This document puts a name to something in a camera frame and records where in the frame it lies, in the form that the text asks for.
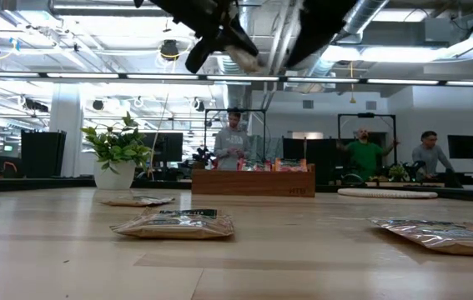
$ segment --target person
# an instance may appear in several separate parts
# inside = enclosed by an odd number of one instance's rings
[[[229,113],[229,126],[216,135],[214,156],[218,159],[218,170],[235,171],[238,160],[249,156],[247,132],[239,129],[242,114],[238,111]]]
[[[446,170],[453,171],[451,162],[442,151],[442,148],[436,145],[438,135],[434,131],[426,131],[421,134],[421,145],[412,150],[412,161],[425,163],[417,173],[417,179],[433,179],[436,177],[436,166],[440,161]]]
[[[358,168],[356,174],[366,181],[377,172],[377,156],[387,156],[399,143],[394,140],[389,147],[383,149],[368,141],[369,134],[365,128],[360,128],[356,136],[357,140],[350,142],[347,146],[338,141],[336,147],[351,154],[351,163]]]

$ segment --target white pot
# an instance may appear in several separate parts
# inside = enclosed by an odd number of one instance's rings
[[[134,180],[134,169],[136,164],[134,162],[118,162],[111,163],[110,166],[118,171],[118,174],[112,172],[109,168],[102,170],[101,167],[105,162],[95,162],[93,177],[95,184],[99,189],[108,190],[124,190],[130,189],[130,185]]]

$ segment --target green shirt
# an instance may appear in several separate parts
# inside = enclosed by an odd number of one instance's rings
[[[362,143],[360,141],[350,142],[347,149],[351,153],[351,162],[358,165],[360,170],[357,172],[362,179],[375,175],[377,170],[377,155],[383,154],[383,148],[372,142]]]

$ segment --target pillar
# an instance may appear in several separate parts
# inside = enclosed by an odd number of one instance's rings
[[[49,131],[66,133],[61,173],[63,177],[80,175],[80,153],[83,138],[80,128],[83,126],[83,120],[80,85],[54,83]]]

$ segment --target gray shirt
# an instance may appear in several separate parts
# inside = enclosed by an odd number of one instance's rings
[[[214,145],[214,156],[218,159],[218,170],[238,169],[238,155],[229,153],[230,148],[243,150],[244,157],[247,158],[249,156],[247,133],[230,127],[223,128],[218,132]]]
[[[440,161],[446,169],[453,170],[451,162],[447,159],[442,148],[438,145],[435,145],[432,149],[427,149],[420,145],[415,147],[412,150],[412,160],[414,162],[422,161],[425,162],[425,167],[422,169],[425,171],[425,174],[436,175],[436,166],[438,161]]]

